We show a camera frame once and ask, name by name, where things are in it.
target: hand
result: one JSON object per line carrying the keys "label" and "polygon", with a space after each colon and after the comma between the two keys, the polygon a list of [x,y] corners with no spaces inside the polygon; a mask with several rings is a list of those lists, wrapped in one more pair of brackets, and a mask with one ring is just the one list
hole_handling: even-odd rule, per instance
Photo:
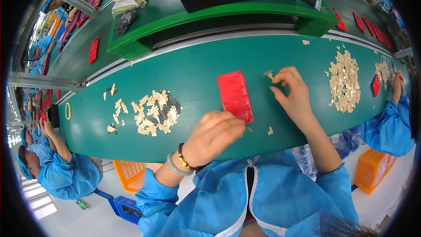
{"label": "hand", "polygon": [[39,127],[41,128],[41,135],[45,135],[45,127],[42,118],[39,119]]}
{"label": "hand", "polygon": [[64,27],[65,27],[65,28],[67,28],[67,26],[71,24],[71,21],[72,21],[72,20],[73,20],[73,19],[71,19],[70,17],[69,17],[69,18],[67,18],[67,19],[66,19],[66,21],[64,22]]}
{"label": "hand", "polygon": [[235,118],[232,113],[209,112],[196,124],[183,145],[184,160],[191,167],[206,165],[219,156],[228,145],[242,137],[244,131],[244,120]]}
{"label": "hand", "polygon": [[398,76],[399,79],[400,79],[400,81],[401,81],[401,84],[400,84],[400,90],[401,90],[400,91],[400,96],[404,96],[405,95],[405,79],[403,78],[402,71],[398,70],[396,72],[396,76]]}
{"label": "hand", "polygon": [[289,85],[288,97],[275,86],[271,86],[270,89],[291,120],[303,131],[308,121],[314,118],[310,107],[309,89],[295,67],[281,69],[272,80],[275,84],[279,82],[282,82],[282,86]]}
{"label": "hand", "polygon": [[396,105],[399,103],[400,94],[401,94],[401,80],[399,76],[395,75],[393,78],[393,99],[392,102],[394,102]]}
{"label": "hand", "polygon": [[53,126],[51,125],[51,122],[48,118],[44,121],[44,129],[45,135],[47,137],[50,137],[52,134],[54,134]]}

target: green conveyor belt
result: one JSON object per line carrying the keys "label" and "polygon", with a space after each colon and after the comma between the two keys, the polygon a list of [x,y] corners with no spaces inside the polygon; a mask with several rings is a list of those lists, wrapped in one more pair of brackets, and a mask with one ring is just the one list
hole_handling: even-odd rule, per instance
{"label": "green conveyor belt", "polygon": [[[301,40],[309,40],[310,45],[303,45]],[[135,63],[133,67],[129,65],[69,98],[71,119],[65,119],[64,104],[61,105],[60,131],[70,150],[77,153],[113,160],[164,162],[169,152],[187,140],[204,113],[222,109],[217,76],[242,71],[254,116],[254,122],[248,126],[254,132],[247,131],[218,159],[253,156],[303,145],[306,143],[304,135],[274,99],[269,89],[271,80],[263,76],[265,71],[297,67],[309,87],[313,113],[327,135],[344,131],[381,113],[392,97],[390,88],[381,88],[377,98],[372,93],[374,63],[381,61],[381,54],[345,42],[346,50],[357,60],[360,69],[361,100],[353,113],[341,113],[328,106],[330,78],[324,71],[328,71],[329,62],[335,61],[336,46],[342,46],[342,43],[308,36],[250,36],[173,50]],[[108,94],[104,101],[103,92],[113,83],[119,92],[115,96]],[[130,103],[138,103],[145,95],[152,95],[152,90],[159,89],[169,90],[173,97],[179,98],[183,110],[178,123],[168,134],[163,131],[158,131],[157,137],[138,134]],[[120,113],[119,121],[124,120],[125,126],[117,125],[118,135],[108,134],[107,126],[114,122],[114,103],[120,98],[129,114]],[[270,136],[267,134],[269,127],[274,131]]]}

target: wrist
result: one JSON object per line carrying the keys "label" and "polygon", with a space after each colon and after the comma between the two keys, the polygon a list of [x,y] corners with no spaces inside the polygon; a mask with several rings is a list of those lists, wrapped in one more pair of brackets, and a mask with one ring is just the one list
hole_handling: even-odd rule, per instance
{"label": "wrist", "polygon": [[178,156],[178,152],[175,152],[172,156],[171,156],[171,160],[173,161],[174,165],[181,171],[183,172],[190,172],[191,170],[188,169],[187,167],[183,167],[182,162],[180,161],[180,158]]}
{"label": "wrist", "polygon": [[297,127],[301,130],[301,132],[307,136],[312,131],[314,131],[314,127],[320,125],[317,121],[316,117],[313,113],[309,113],[307,116],[303,116],[303,121],[297,125]]}

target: beaded bracelet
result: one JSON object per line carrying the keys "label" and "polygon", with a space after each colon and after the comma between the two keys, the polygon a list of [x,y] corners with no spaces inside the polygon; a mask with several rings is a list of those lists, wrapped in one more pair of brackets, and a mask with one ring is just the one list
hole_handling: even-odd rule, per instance
{"label": "beaded bracelet", "polygon": [[189,166],[189,164],[187,164],[187,162],[184,160],[183,153],[182,153],[183,145],[184,145],[184,143],[181,143],[181,144],[178,145],[178,150],[177,150],[178,151],[178,159],[182,162],[183,167],[187,167],[191,171],[197,171],[197,167]]}

